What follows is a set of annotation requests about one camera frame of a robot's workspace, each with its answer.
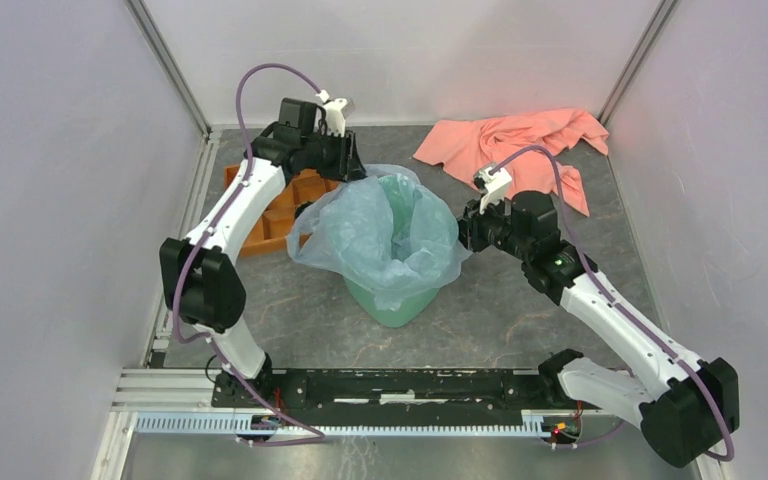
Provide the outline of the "translucent blue trash bag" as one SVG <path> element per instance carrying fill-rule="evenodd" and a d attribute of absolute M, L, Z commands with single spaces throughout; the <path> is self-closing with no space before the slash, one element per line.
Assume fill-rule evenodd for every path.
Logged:
<path fill-rule="evenodd" d="M 340 275 L 377 321 L 401 326 L 461 273 L 469 251 L 449 206 L 417 175 L 378 164 L 306 207 L 287 236 L 290 258 Z"/>

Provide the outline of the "green plastic trash bin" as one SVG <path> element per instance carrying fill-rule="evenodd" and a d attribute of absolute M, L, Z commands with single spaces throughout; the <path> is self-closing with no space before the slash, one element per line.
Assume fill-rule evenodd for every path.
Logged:
<path fill-rule="evenodd" d="M 458 278 L 469 256 L 448 205 L 404 174 L 354 182 L 329 240 L 351 295 L 379 323 L 409 323 Z"/>

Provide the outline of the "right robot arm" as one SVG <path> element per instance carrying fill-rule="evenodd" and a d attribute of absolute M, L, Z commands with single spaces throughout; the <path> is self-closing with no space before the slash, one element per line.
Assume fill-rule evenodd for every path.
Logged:
<path fill-rule="evenodd" d="M 595 406 L 637 428 L 666 463 L 735 455 L 739 381 L 724 359 L 706 361 L 673 340 L 610 283 L 559 228 L 565 211 L 549 195 L 521 192 L 512 203 L 469 201 L 459 239 L 474 253 L 494 247 L 520 261 L 529 285 L 595 332 L 629 367 L 602 367 L 567 349 L 539 365 L 537 392 L 551 408 Z"/>

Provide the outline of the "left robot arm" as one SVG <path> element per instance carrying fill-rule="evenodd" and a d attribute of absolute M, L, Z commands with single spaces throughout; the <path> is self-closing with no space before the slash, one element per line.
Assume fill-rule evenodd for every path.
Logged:
<path fill-rule="evenodd" d="M 188 343 L 181 326 L 192 326 L 191 338 L 214 347 L 223 370 L 237 381 L 236 394 L 250 407 L 272 399 L 274 381 L 271 360 L 243 318 L 246 291 L 235 261 L 244 241 L 300 173 L 312 170 L 337 182 L 366 176 L 347 127 L 353 101 L 326 92 L 318 98 L 283 99 L 277 120 L 251 139 L 239 173 L 218 203 L 183 238 L 168 238 L 159 248 L 173 336 Z"/>

